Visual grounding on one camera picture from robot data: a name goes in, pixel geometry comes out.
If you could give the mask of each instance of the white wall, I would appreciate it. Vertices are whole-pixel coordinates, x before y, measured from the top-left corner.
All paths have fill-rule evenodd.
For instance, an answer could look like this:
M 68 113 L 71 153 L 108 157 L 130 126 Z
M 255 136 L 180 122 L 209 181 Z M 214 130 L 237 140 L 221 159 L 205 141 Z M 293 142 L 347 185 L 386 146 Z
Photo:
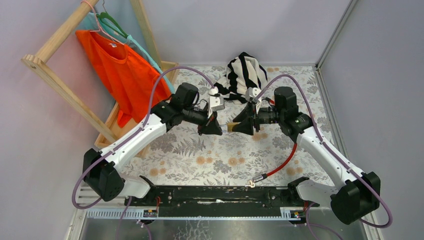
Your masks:
M 322 67 L 348 155 L 381 178 L 394 215 L 385 240 L 423 239 L 423 9 L 422 0 L 359 1 Z
M 35 54 L 79 1 L 0 4 L 0 239 L 60 240 L 71 191 L 97 131 L 20 59 Z M 112 98 L 72 34 L 48 65 L 103 120 Z
M 348 3 L 144 0 L 161 58 L 180 64 L 227 64 L 243 51 L 262 64 L 315 63 Z

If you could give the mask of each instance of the wooden stick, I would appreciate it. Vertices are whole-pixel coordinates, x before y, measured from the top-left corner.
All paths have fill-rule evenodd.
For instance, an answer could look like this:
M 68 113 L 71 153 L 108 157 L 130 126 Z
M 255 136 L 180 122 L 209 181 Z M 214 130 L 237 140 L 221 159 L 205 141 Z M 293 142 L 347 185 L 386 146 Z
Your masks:
M 52 87 L 62 98 L 64 98 L 74 109 L 78 111 L 88 122 L 111 143 L 115 142 L 117 136 L 81 101 L 75 93 L 43 62 L 34 55 L 27 54 L 22 62 Z
M 92 6 L 99 0 L 86 0 Z M 47 63 L 58 48 L 65 42 L 69 35 L 77 28 L 78 24 L 91 11 L 91 7 L 82 2 L 78 8 L 68 17 L 68 19 L 56 30 L 55 33 L 44 43 L 35 54 L 43 63 Z
M 119 104 L 115 102 L 115 105 L 112 108 L 112 111 L 110 112 L 109 116 L 107 117 L 104 124 L 108 129 L 114 132 L 112 129 L 112 124 L 114 123 L 114 120 L 117 118 L 119 112 Z M 98 147 L 99 149 L 105 148 L 109 146 L 110 144 L 105 143 L 105 136 L 103 134 L 99 133 L 97 138 L 95 139 L 94 146 Z
M 179 65 L 178 62 L 162 61 L 162 66 L 164 68 L 163 71 L 166 71 L 166 70 L 173 68 L 173 67 L 177 67 L 178 65 Z M 172 85 L 175 85 L 175 81 L 177 80 L 177 76 L 178 76 L 179 72 L 180 72 L 180 70 L 177 69 L 177 70 L 170 71 L 166 74 L 169 82 Z
M 150 27 L 149 19 L 146 15 L 145 6 L 143 0 L 130 0 L 132 9 L 134 10 L 135 16 L 137 17 L 138 25 L 141 28 L 144 41 L 147 45 L 147 52 L 157 63 L 160 69 L 163 69 L 161 56 L 159 55 L 158 47 L 156 46 L 155 38 L 153 37 L 152 28 Z

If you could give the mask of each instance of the cable connector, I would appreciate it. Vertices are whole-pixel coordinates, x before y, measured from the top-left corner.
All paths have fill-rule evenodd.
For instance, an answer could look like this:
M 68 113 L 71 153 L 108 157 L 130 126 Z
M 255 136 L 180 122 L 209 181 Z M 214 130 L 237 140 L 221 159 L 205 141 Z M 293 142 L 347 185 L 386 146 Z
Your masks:
M 252 182 L 257 183 L 257 182 L 260 182 L 260 181 L 266 179 L 267 177 L 268 177 L 267 174 L 264 173 L 262 175 L 258 175 L 258 176 L 255 176 L 254 178 L 252 178 Z
M 266 179 L 268 176 L 266 173 L 262 174 L 262 175 L 258 175 L 252 178 L 252 180 L 249 180 L 247 182 L 247 185 L 245 187 L 251 187 L 254 188 L 255 187 L 255 183 L 260 182 L 264 179 Z
M 265 100 L 269 103 L 269 105 L 271 105 L 271 106 L 275 106 L 276 105 L 276 102 L 274 101 L 274 100 L 272 100 L 271 98 L 269 98 L 269 97 L 265 97 Z
M 217 111 L 225 109 L 224 98 L 220 96 L 219 94 L 214 96 L 209 96 L 208 107 L 209 109 L 207 111 L 207 117 L 210 118 L 213 112 L 217 112 Z

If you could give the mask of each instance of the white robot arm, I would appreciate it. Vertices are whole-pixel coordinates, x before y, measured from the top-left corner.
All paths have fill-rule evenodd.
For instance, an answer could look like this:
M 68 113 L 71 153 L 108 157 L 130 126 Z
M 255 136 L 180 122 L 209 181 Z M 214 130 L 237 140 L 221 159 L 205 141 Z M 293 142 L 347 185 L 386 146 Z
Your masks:
M 289 184 L 303 201 L 311 201 L 333 210 L 336 216 L 345 224 L 377 209 L 379 202 L 373 197 L 350 171 L 362 173 L 366 180 L 378 193 L 380 179 L 373 172 L 365 174 L 362 169 L 348 161 L 334 146 L 329 147 L 349 166 L 346 169 L 323 145 L 312 127 L 308 115 L 299 112 L 296 95 L 289 87 L 279 87 L 275 90 L 275 107 L 260 108 L 251 100 L 258 91 L 250 90 L 246 98 L 250 100 L 246 108 L 234 119 L 229 132 L 254 134 L 254 128 L 259 131 L 260 124 L 279 124 L 282 132 L 289 136 L 299 147 L 305 149 L 328 173 L 335 186 L 313 182 L 307 177 L 301 177 Z M 198 125 L 199 134 L 222 135 L 217 121 L 217 111 L 224 109 L 222 97 L 214 90 L 209 94 L 209 103 L 204 109 L 195 108 L 194 99 L 198 94 L 195 86 L 183 83 L 178 87 L 170 102 L 162 101 L 152 108 L 151 114 L 143 127 L 143 121 L 129 131 L 121 139 L 97 152 L 93 149 L 84 155 L 84 169 L 105 156 L 95 168 L 90 171 L 84 181 L 96 191 L 104 201 L 110 201 L 117 196 L 134 196 L 142 199 L 149 192 L 152 183 L 145 177 L 132 177 L 122 174 L 123 167 L 144 147 L 154 139 L 169 131 L 183 120 Z M 327 144 L 321 133 L 322 141 Z M 254 178 L 253 182 L 266 178 Z

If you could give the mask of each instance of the floral tablecloth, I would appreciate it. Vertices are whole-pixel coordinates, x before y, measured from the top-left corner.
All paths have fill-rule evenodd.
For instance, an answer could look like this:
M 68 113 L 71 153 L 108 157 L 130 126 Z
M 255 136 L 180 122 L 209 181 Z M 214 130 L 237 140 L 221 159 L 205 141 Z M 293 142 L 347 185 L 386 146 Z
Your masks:
M 205 73 L 212 81 L 217 81 L 225 74 L 223 66 L 194 68 Z M 319 128 L 332 141 L 331 126 L 312 67 L 284 66 L 265 69 L 268 81 L 285 73 L 292 75 L 300 83 Z M 180 70 L 175 86 L 183 82 L 197 86 L 200 99 L 207 98 L 210 87 L 197 73 Z M 288 78 L 277 80 L 264 97 L 273 97 L 274 89 L 280 86 L 292 87 L 297 95 L 300 111 L 308 112 L 296 85 Z M 244 106 L 226 101 L 225 109 L 218 112 L 219 123 L 231 122 Z M 199 136 L 196 125 L 183 122 L 153 141 L 148 152 L 142 158 L 132 159 L 123 172 L 132 176 L 146 176 L 156 185 L 244 186 L 252 177 L 267 173 L 284 162 L 292 147 L 293 142 L 281 132 L 277 124 L 264 125 L 254 136 L 238 132 L 224 133 L 222 136 Z M 286 167 L 258 185 L 286 186 L 301 176 L 308 176 L 318 183 L 333 184 L 309 153 L 298 148 Z

